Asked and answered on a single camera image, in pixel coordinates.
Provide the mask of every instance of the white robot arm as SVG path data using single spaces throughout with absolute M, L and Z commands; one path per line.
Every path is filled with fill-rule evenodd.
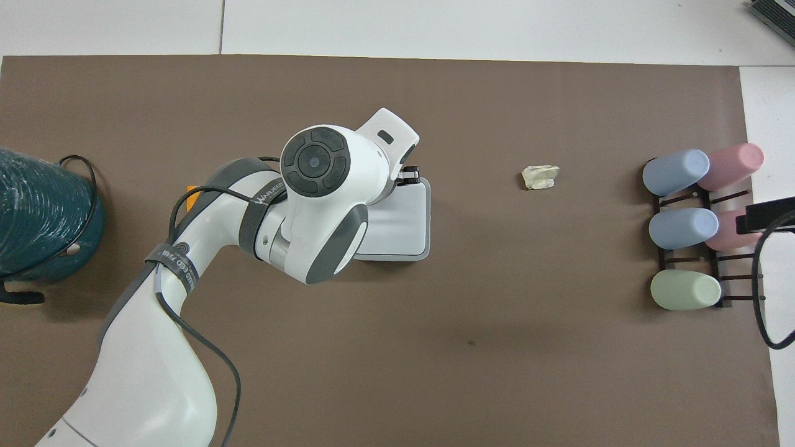
M 282 151 L 281 174 L 257 158 L 219 168 L 208 185 L 236 196 L 202 192 L 147 257 L 105 321 L 88 384 L 37 446 L 209 445 L 215 393 L 175 324 L 179 317 L 164 309 L 178 316 L 226 245 L 305 284 L 338 274 L 362 241 L 367 206 L 390 194 L 418 142 L 408 125 L 381 109 L 357 131 L 323 125 L 297 133 Z

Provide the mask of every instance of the pink cup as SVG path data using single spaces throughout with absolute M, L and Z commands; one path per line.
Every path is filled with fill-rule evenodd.
M 708 191 L 717 191 L 755 173 L 764 162 L 765 154 L 755 144 L 725 147 L 709 154 L 709 172 L 698 184 Z
M 737 234 L 737 217 L 744 216 L 744 209 L 734 211 L 719 212 L 718 232 L 706 240 L 706 244 L 714 251 L 729 251 L 735 248 L 756 245 L 762 233 L 750 233 L 747 235 Z

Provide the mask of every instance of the orange object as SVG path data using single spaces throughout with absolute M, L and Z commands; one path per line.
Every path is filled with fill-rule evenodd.
M 188 185 L 187 191 L 190 191 L 191 189 L 194 189 L 195 187 L 196 187 L 195 185 Z M 191 196 L 188 197 L 188 199 L 185 201 L 185 209 L 187 211 L 190 211 L 191 208 L 193 208 L 193 204 L 196 203 L 196 199 L 198 199 L 198 198 L 199 198 L 199 193 L 198 192 L 196 194 L 191 194 Z

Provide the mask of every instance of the black cable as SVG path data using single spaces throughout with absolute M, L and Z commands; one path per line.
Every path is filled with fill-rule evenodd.
M 63 157 L 63 158 L 61 158 L 58 161 L 58 166 L 63 167 L 64 163 L 66 161 L 69 161 L 69 160 L 80 160 L 80 161 L 82 161 L 86 165 L 86 168 L 88 168 L 88 173 L 91 176 L 91 204 L 89 204 L 89 206 L 88 206 L 88 216 L 86 216 L 86 219 L 80 225 L 79 229 L 77 230 L 77 233 L 69 240 L 69 242 L 64 244 L 64 246 L 61 247 L 58 251 L 56 251 L 52 255 L 42 259 L 39 262 L 34 263 L 33 265 L 27 266 L 27 267 L 25 267 L 23 269 L 20 269 L 20 270 L 17 270 L 15 272 L 13 272 L 13 273 L 9 273 L 9 274 L 3 275 L 2 277 L 0 277 L 0 281 L 5 281 L 7 278 L 10 278 L 10 277 L 13 277 L 13 276 L 17 276 L 19 274 L 23 274 L 25 272 L 31 271 L 32 269 L 40 266 L 41 264 L 49 261 L 50 259 L 57 258 L 58 256 L 60 256 L 61 253 L 64 253 L 69 247 L 71 247 L 73 243 L 77 242 L 77 239 L 80 239 L 80 236 L 82 236 L 83 233 L 86 231 L 86 228 L 88 228 L 88 224 L 91 222 L 91 218 L 94 217 L 94 210 L 96 210 L 96 206 L 97 206 L 97 179 L 96 179 L 96 175 L 94 175 L 94 168 L 93 168 L 93 166 L 91 166 L 91 162 L 88 161 L 85 157 L 81 157 L 80 155 L 75 155 L 75 154 L 67 155 L 66 157 Z
M 238 417 L 238 408 L 240 407 L 240 395 L 241 395 L 241 388 L 242 384 L 240 382 L 240 374 L 238 373 L 238 368 L 235 367 L 235 364 L 232 363 L 232 360 L 227 357 L 226 354 L 221 351 L 221 349 L 215 346 L 210 340 L 204 338 L 203 335 L 199 333 L 199 331 L 195 330 L 191 327 L 185 320 L 182 319 L 179 315 L 174 312 L 174 309 L 171 309 L 171 306 L 168 302 L 166 302 L 165 297 L 163 296 L 162 292 L 156 292 L 155 295 L 157 296 L 157 303 L 160 304 L 160 307 L 166 313 L 166 315 L 171 318 L 171 320 L 177 323 L 185 332 L 191 334 L 193 338 L 197 339 L 201 344 L 206 346 L 210 351 L 213 351 L 218 357 L 223 360 L 224 363 L 227 364 L 229 369 L 232 371 L 232 375 L 235 377 L 235 388 L 237 392 L 235 393 L 235 406 L 232 408 L 232 415 L 229 418 L 229 426 L 227 426 L 227 433 L 223 436 L 223 441 L 221 442 L 222 447 L 227 447 L 229 440 L 232 436 L 232 429 L 235 427 L 235 420 Z
M 251 197 L 248 197 L 245 194 L 241 194 L 240 192 L 233 191 L 229 188 L 223 188 L 220 186 L 197 186 L 191 189 L 190 191 L 186 192 L 185 194 L 183 194 L 182 197 L 180 197 L 180 199 L 176 201 L 176 204 L 174 204 L 174 208 L 171 210 L 171 218 L 169 219 L 169 238 L 166 242 L 173 243 L 176 240 L 176 234 L 175 234 L 176 215 L 179 214 L 180 207 L 182 206 L 182 204 L 185 203 L 185 201 L 193 194 L 202 191 L 222 192 L 224 194 L 229 194 L 230 196 L 237 197 L 238 199 L 246 202 L 251 200 Z
M 790 346 L 792 342 L 795 341 L 795 331 L 790 332 L 784 340 L 779 341 L 778 343 L 770 339 L 770 335 L 767 333 L 767 328 L 765 327 L 765 320 L 762 317 L 762 305 L 759 302 L 759 259 L 762 256 L 762 247 L 765 245 L 767 238 L 769 238 L 778 227 L 793 218 L 795 218 L 795 210 L 784 213 L 776 220 L 771 222 L 770 225 L 768 225 L 768 227 L 765 229 L 765 232 L 762 233 L 762 236 L 756 243 L 754 257 L 751 259 L 750 263 L 750 288 L 752 298 L 754 299 L 756 325 L 759 327 L 759 333 L 762 334 L 762 339 L 765 341 L 765 344 L 767 344 L 771 349 L 784 349 L 787 346 Z
M 273 198 L 273 200 L 268 204 L 268 208 L 274 206 L 275 204 L 280 204 L 281 202 L 287 200 L 287 190 L 280 192 L 277 196 Z
M 191 189 L 190 191 L 183 194 L 179 200 L 176 201 L 174 204 L 174 208 L 171 210 L 171 217 L 169 218 L 169 238 L 168 243 L 174 243 L 176 240 L 177 234 L 176 231 L 176 215 L 179 213 L 182 204 L 192 196 L 193 194 L 197 194 L 198 192 L 221 192 L 222 194 L 228 194 L 230 196 L 236 197 L 240 200 L 244 200 L 246 202 L 251 200 L 251 197 L 246 196 L 245 194 L 241 194 L 240 192 L 234 191 L 229 188 L 223 188 L 219 186 L 197 186 L 196 188 Z M 232 415 L 229 418 L 229 425 L 227 426 L 227 432 L 223 437 L 223 442 L 221 443 L 222 447 L 226 447 L 231 439 L 232 430 L 235 427 L 235 421 L 238 417 L 238 408 L 240 407 L 240 395 L 241 395 L 241 381 L 240 381 L 240 374 L 238 373 L 238 369 L 235 367 L 235 364 L 232 363 L 232 360 L 221 351 L 220 348 L 215 346 L 210 340 L 206 339 L 203 335 L 199 333 L 199 331 L 195 330 L 191 325 L 189 325 L 185 320 L 182 319 L 173 309 L 169 306 L 169 303 L 166 302 L 165 297 L 163 296 L 162 292 L 156 292 L 155 295 L 157 296 L 157 302 L 160 304 L 160 307 L 166 313 L 166 315 L 171 318 L 172 321 L 177 323 L 185 332 L 189 333 L 193 338 L 197 339 L 201 344 L 206 346 L 208 349 L 213 351 L 218 357 L 223 360 L 224 363 L 227 364 L 229 369 L 232 371 L 232 375 L 235 377 L 235 406 L 232 408 Z

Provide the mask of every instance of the brown mat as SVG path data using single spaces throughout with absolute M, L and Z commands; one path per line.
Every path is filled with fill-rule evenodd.
M 0 145 L 91 159 L 106 237 L 35 309 L 0 309 L 0 433 L 72 404 L 115 298 L 185 185 L 379 107 L 422 140 L 430 256 L 303 286 L 224 249 L 184 317 L 237 363 L 232 445 L 778 445 L 750 303 L 669 313 L 639 170 L 746 140 L 725 67 L 293 56 L 6 57 Z M 553 189 L 519 171 L 555 164 Z M 234 384 L 193 344 L 227 424 Z

